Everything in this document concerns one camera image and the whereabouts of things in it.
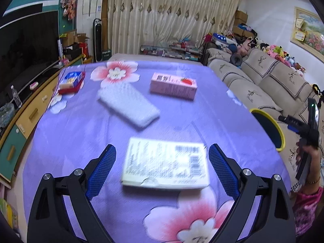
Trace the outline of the person's right hand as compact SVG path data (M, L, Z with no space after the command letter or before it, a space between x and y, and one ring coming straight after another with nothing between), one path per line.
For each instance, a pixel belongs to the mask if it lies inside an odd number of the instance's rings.
M298 170L301 170L299 182L303 186L318 184L321 176L321 156L318 148L312 145L306 145L304 141L300 140L296 143L297 156L296 164Z

